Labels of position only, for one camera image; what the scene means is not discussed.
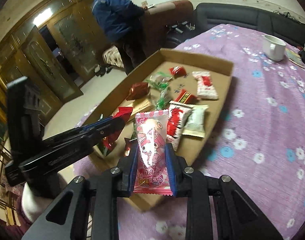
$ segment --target elderly woman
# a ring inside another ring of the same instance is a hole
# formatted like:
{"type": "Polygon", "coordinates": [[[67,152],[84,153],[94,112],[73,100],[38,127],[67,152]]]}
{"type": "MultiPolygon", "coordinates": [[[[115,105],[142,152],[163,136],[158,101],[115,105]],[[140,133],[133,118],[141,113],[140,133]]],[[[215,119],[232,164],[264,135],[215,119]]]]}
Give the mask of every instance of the elderly woman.
{"type": "Polygon", "coordinates": [[[131,0],[94,0],[92,13],[108,40],[117,47],[127,75],[146,59],[139,21],[144,10],[131,0]]]}

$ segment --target cardboard tray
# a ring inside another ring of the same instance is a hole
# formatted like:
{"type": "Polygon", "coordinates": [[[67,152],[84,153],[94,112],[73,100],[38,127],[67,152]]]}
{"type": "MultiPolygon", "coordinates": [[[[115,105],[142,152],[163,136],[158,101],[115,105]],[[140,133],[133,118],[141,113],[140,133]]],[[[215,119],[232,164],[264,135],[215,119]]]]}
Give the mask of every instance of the cardboard tray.
{"type": "MultiPolygon", "coordinates": [[[[200,100],[198,105],[209,105],[204,120],[204,128],[206,132],[205,138],[198,138],[183,135],[181,137],[179,147],[176,154],[186,159],[188,165],[191,165],[198,157],[200,150],[206,143],[218,117],[223,104],[226,100],[226,95],[231,82],[233,71],[233,63],[227,60],[211,57],[204,54],[195,54],[180,52],[170,49],[161,49],[147,58],[141,65],[130,73],[95,109],[88,117],[85,124],[96,122],[100,115],[104,117],[110,116],[118,106],[126,106],[131,101],[126,101],[131,85],[136,82],[142,82],[150,77],[152,73],[162,71],[169,73],[169,69],[175,66],[183,66],[187,73],[192,71],[209,70],[214,87],[219,95],[219,100],[200,100]]],[[[192,75],[180,77],[170,81],[171,95],[176,99],[179,95],[175,90],[179,85],[184,85],[184,89],[196,95],[197,81],[192,75]]],[[[152,99],[159,97],[160,92],[151,89],[152,99]]],[[[133,133],[133,122],[128,122],[123,129],[121,135],[116,141],[115,149],[105,158],[101,158],[96,152],[89,157],[95,166],[104,171],[108,168],[117,165],[118,160],[124,154],[125,141],[124,137],[130,138],[133,133]]],[[[162,199],[162,195],[155,194],[133,194],[129,199],[126,199],[130,204],[139,208],[142,211],[149,210],[162,199]]]]}

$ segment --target white mug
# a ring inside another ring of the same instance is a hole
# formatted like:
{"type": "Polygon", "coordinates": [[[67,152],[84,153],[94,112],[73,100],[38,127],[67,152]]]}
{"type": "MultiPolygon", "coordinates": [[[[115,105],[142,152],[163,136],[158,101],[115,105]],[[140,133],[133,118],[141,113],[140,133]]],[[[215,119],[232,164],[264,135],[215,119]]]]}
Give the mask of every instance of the white mug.
{"type": "Polygon", "coordinates": [[[286,42],[272,35],[263,35],[263,51],[273,61],[284,58],[286,42]]]}

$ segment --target black leather sofa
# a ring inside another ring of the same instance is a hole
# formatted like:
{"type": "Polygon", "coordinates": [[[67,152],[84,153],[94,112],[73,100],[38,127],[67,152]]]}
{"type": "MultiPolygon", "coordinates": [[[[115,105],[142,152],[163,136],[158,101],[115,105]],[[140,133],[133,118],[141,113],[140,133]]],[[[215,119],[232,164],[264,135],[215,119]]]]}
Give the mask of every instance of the black leather sofa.
{"type": "Polygon", "coordinates": [[[276,36],[297,47],[305,44],[305,24],[266,10],[220,3],[200,3],[194,10],[194,31],[167,35],[166,48],[174,48],[219,24],[233,24],[276,36]]]}

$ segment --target floral tablecloth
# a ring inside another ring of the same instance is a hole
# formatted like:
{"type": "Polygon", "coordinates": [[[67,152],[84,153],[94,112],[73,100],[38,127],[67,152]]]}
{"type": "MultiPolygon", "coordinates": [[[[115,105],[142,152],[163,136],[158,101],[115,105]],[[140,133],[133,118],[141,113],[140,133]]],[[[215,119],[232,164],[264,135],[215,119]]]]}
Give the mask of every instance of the floral tablecloth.
{"type": "MultiPolygon", "coordinates": [[[[230,175],[284,239],[291,239],[305,221],[305,70],[286,58],[269,60],[262,34],[219,25],[176,49],[235,64],[224,109],[195,168],[217,178],[230,175]]],[[[92,164],[81,163],[75,164],[76,174],[89,175],[92,164]]],[[[169,197],[140,213],[120,200],[119,237],[185,239],[186,205],[186,199],[169,197]]]]}

